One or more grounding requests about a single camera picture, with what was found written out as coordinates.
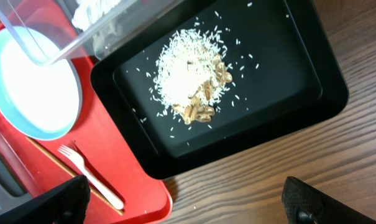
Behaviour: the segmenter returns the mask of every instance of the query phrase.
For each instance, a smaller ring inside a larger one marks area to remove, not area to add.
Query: fork handle
[[[101,194],[109,201],[109,203],[118,210],[124,208],[124,203],[116,196],[111,190],[109,190],[104,184],[102,184],[90,171],[85,167],[82,167],[80,171],[87,177],[87,179],[99,190]]]

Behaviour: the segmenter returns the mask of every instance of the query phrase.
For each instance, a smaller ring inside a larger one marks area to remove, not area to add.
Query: light blue bowl
[[[18,32],[18,34],[22,38],[26,37],[28,39],[31,39],[32,35],[35,38],[40,35],[42,36],[42,34],[32,29],[27,30],[23,27],[15,27],[15,30],[16,32]],[[13,37],[7,29],[3,29],[0,31],[0,55],[4,47],[6,46],[6,44],[12,39]],[[67,132],[69,132],[69,130],[73,127],[78,114],[80,113],[82,93],[81,93],[80,79],[78,78],[77,72],[73,64],[70,61],[68,61],[68,63],[70,64],[71,69],[73,70],[73,73],[75,74],[76,82],[78,85],[79,98],[80,98],[80,105],[79,105],[78,113],[76,115],[76,118],[73,121],[70,121],[70,123],[67,124],[64,128],[56,130],[56,131],[51,131],[51,132],[44,131],[36,127],[16,108],[14,103],[11,101],[11,98],[8,95],[8,92],[6,91],[4,82],[2,80],[1,67],[0,67],[0,112],[8,120],[8,122],[10,122],[16,129],[18,129],[20,132],[24,133],[25,135],[32,137],[34,139],[39,139],[39,140],[49,141],[49,140],[58,139],[64,136]]]

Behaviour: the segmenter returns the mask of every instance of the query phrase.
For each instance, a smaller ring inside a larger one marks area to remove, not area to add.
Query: wooden table
[[[315,0],[351,92],[335,118],[166,181],[166,223],[286,223],[293,175],[376,219],[376,0]]]

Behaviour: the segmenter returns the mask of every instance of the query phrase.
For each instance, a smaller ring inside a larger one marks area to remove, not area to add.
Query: chopstick
[[[54,162],[56,165],[58,165],[61,169],[63,169],[67,174],[69,174],[71,177],[76,177],[76,173],[69,169],[65,164],[63,164],[61,161],[59,161],[55,156],[53,156],[50,152],[48,152],[44,147],[42,147],[37,141],[35,141],[32,138],[26,137],[30,143],[32,143],[37,149],[39,149],[44,155],[46,155],[52,162]],[[123,215],[124,211],[118,210],[114,208],[108,200],[106,200],[101,193],[99,193],[96,189],[92,188],[92,186],[89,187],[91,192],[97,196],[99,199],[101,199],[106,205],[111,207],[113,210],[115,210],[119,215]]]

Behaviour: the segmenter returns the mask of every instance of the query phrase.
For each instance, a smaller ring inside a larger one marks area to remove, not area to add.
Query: black tray
[[[247,3],[186,0],[93,68],[95,92],[148,175],[180,174],[332,118],[345,107],[349,93],[312,1]],[[150,100],[148,89],[163,45],[176,30],[193,28],[196,16],[204,21],[195,27],[201,32],[215,25],[223,31],[224,61],[234,66],[236,87],[227,84],[231,90],[210,123],[194,122],[189,131],[179,117],[156,117],[163,106]]]

